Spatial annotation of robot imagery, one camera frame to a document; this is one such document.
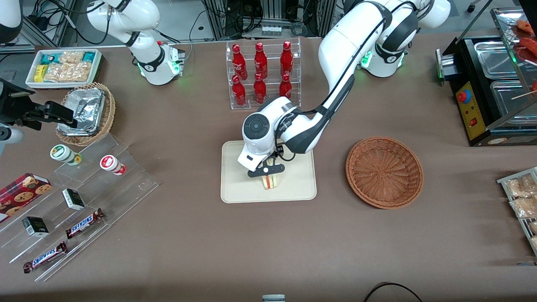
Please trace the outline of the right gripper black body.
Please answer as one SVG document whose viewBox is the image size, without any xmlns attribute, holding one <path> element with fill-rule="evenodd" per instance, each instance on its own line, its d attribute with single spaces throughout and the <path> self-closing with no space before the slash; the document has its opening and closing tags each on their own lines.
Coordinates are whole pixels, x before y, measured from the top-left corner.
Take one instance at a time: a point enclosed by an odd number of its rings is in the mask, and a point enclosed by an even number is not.
<svg viewBox="0 0 537 302">
<path fill-rule="evenodd" d="M 32 119 L 32 115 L 28 115 L 38 107 L 29 97 L 35 92 L 4 79 L 0 81 L 0 122 L 9 126 L 42 126 L 42 122 L 37 122 Z"/>
</svg>

